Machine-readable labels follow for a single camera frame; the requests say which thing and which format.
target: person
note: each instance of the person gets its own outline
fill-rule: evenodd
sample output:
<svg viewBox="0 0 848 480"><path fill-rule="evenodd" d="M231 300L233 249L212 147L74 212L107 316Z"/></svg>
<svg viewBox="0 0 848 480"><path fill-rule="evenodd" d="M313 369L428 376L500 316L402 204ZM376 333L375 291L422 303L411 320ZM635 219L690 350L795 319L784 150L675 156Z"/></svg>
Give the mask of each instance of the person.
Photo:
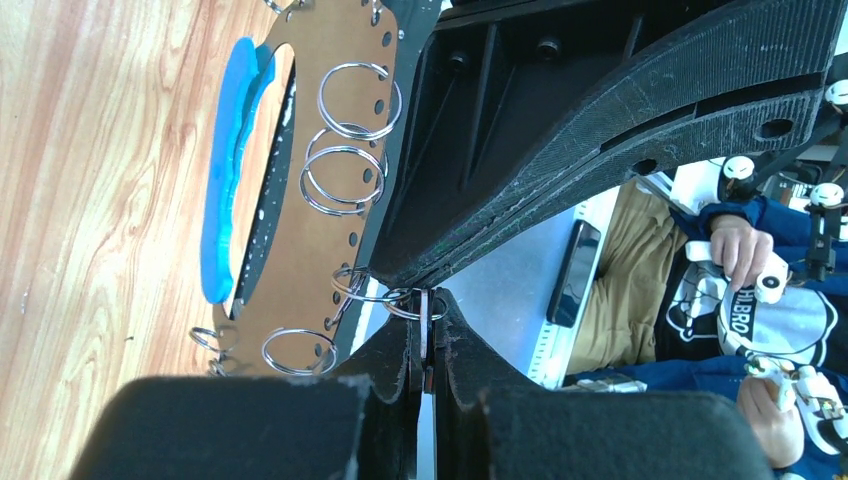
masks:
<svg viewBox="0 0 848 480"><path fill-rule="evenodd" d="M762 196L695 217L623 185L568 373L753 353L848 373L848 276L787 287L773 305L754 297L772 252L803 277L810 225ZM689 262L690 240L710 241L713 262ZM846 248L834 244L837 272L848 272Z"/></svg>
<svg viewBox="0 0 848 480"><path fill-rule="evenodd" d="M778 411L770 391L773 384L746 376L745 363L745 358L731 355L701 361L667 360L583 373L571 380L627 377L643 382L647 391L697 390L723 396L736 403L778 476L829 480L839 475L839 457L824 453L804 434L798 408L793 406L787 411ZM819 371L834 385L844 402L848 394L848 376L825 369Z"/></svg>

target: blue jacket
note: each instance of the blue jacket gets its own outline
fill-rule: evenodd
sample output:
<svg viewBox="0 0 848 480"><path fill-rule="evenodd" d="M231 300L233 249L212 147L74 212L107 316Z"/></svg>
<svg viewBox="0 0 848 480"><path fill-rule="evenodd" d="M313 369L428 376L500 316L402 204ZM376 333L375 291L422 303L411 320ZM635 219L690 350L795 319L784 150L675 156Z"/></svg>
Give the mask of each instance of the blue jacket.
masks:
<svg viewBox="0 0 848 480"><path fill-rule="evenodd" d="M745 378L745 358L738 356L714 357L700 362L669 360L665 362L632 365L616 369L599 370L577 375L578 379L604 378L621 374L648 385L648 391L705 391L736 401L739 385ZM848 397L848 377L819 369L839 391L842 401ZM839 473L839 457L827 455L806 438L804 456L795 465L776 472L792 472L806 480L830 479Z"/></svg>
<svg viewBox="0 0 848 480"><path fill-rule="evenodd" d="M745 203L718 203L706 206L697 217L672 211L677 226L690 240L710 239L710 220L720 214L739 215L757 230L774 237L774 252L789 263L790 270L802 273L806 270L804 259L810 244L810 216L792 210L763 196ZM836 272L848 273L848 242L835 242ZM808 281L805 288L825 294L848 295L848 276L828 277L824 282Z"/></svg>

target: blue sleeve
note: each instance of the blue sleeve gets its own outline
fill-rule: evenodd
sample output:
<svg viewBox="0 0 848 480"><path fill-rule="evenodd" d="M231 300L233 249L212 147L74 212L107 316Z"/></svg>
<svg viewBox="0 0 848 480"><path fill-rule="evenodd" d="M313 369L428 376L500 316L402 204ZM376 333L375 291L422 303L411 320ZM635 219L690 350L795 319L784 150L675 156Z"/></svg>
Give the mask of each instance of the blue sleeve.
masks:
<svg viewBox="0 0 848 480"><path fill-rule="evenodd" d="M708 205L695 217L672 211L677 226L691 240L709 240L710 221L716 215L738 215L757 230L769 233L774 238L774 251L789 263L795 273L806 270L804 260L810 244L810 216L786 207L763 196L745 203L717 203ZM828 277L824 282L809 281L805 288L832 295L848 295L848 242L836 242L836 272L843 275Z"/></svg>

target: white controller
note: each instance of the white controller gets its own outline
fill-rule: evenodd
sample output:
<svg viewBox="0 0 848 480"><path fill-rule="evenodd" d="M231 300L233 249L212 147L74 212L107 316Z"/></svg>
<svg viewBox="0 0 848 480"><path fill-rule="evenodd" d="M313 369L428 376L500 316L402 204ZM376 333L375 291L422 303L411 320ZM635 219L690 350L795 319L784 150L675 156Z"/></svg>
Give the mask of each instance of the white controller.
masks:
<svg viewBox="0 0 848 480"><path fill-rule="evenodd" d="M710 242L688 242L686 244L686 258L690 262L712 262L710 253ZM754 297L757 301L774 304L783 297L786 282L789 279L789 264L772 252L766 261L766 268L757 277L754 288Z"/></svg>

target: person's hand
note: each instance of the person's hand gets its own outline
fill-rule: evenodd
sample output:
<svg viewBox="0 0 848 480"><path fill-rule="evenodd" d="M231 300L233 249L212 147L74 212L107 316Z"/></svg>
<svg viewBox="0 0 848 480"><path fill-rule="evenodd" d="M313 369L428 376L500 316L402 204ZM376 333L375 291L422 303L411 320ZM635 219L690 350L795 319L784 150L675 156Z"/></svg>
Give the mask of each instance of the person's hand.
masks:
<svg viewBox="0 0 848 480"><path fill-rule="evenodd" d="M713 263L724 267L730 278L730 288L753 285L763 273L774 249L774 239L756 230L747 220L736 215L718 215L710 222Z"/></svg>
<svg viewBox="0 0 848 480"><path fill-rule="evenodd" d="M736 406L748 420L772 468L786 468L804 454L804 424L798 407L777 409L777 385L771 380L747 377L736 397Z"/></svg>

